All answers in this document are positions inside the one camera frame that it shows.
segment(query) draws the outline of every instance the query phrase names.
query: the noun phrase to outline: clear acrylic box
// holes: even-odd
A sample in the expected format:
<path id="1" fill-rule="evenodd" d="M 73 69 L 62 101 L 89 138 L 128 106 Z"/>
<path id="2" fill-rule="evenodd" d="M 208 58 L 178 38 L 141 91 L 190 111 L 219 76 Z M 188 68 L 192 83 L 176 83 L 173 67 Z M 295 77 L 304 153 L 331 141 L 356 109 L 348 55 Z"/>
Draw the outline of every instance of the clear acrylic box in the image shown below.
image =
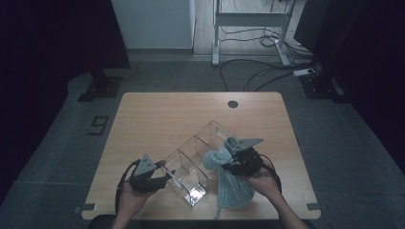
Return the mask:
<path id="1" fill-rule="evenodd" d="M 164 174 L 172 178 L 167 183 L 191 207 L 195 206 L 208 191 L 208 176 L 200 168 L 203 157 L 209 151 L 218 151 L 224 141 L 233 136 L 215 121 L 210 121 L 179 149 L 166 158 L 161 167 Z"/>

